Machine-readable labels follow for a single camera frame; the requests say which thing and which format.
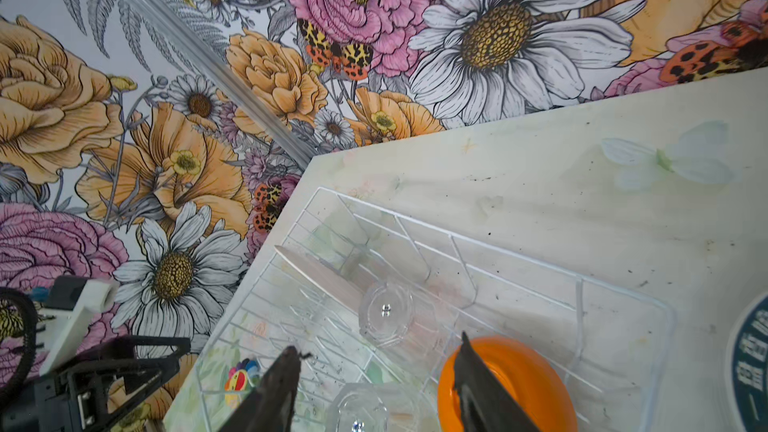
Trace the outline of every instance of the black cable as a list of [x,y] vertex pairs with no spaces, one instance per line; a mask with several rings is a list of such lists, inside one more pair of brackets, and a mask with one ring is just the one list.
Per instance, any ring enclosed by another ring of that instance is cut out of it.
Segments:
[[24,293],[12,288],[0,287],[0,302],[4,307],[14,306],[24,324],[24,345],[22,346],[22,360],[18,362],[13,376],[0,389],[0,410],[14,398],[24,381],[32,370],[34,356],[37,353],[35,341],[37,340],[38,312],[34,309],[34,303]]

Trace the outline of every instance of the dish rack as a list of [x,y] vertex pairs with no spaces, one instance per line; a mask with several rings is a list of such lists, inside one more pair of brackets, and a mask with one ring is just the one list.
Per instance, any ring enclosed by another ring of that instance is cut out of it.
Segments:
[[580,430],[652,425],[675,326],[673,310],[655,298],[323,187],[282,245],[361,293],[375,282],[407,284],[434,304],[438,340],[413,364],[376,349],[360,335],[356,314],[274,254],[194,368],[208,432],[249,392],[224,389],[228,370],[244,358],[265,370],[288,344],[312,353],[292,430],[324,430],[326,408],[349,383],[412,384],[434,406],[462,331],[504,335],[539,352],[565,383]]

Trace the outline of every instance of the floral wallpaper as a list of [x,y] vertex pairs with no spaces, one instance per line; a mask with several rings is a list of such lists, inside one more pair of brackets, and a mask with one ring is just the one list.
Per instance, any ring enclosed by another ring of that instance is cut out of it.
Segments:
[[[768,64],[768,0],[163,1],[316,153]],[[188,337],[185,376],[302,169],[127,1],[0,15],[0,285],[112,278],[81,350]],[[162,418],[182,379],[120,430]]]

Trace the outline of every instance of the round dark blue sticker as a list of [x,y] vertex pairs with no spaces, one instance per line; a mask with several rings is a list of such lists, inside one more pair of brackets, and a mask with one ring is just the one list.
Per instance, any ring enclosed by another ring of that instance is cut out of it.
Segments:
[[745,432],[768,431],[766,357],[768,357],[768,295],[748,307],[736,323],[728,347],[726,376],[729,402]]

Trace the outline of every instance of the white tabletop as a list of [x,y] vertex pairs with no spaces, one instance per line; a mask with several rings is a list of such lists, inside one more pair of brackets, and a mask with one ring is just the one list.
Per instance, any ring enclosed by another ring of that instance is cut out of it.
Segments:
[[[672,305],[654,430],[730,430],[726,342],[768,289],[766,84],[763,69],[316,157],[232,304],[315,189],[333,188]],[[709,120],[729,127],[731,184],[614,185],[602,139],[661,149]]]

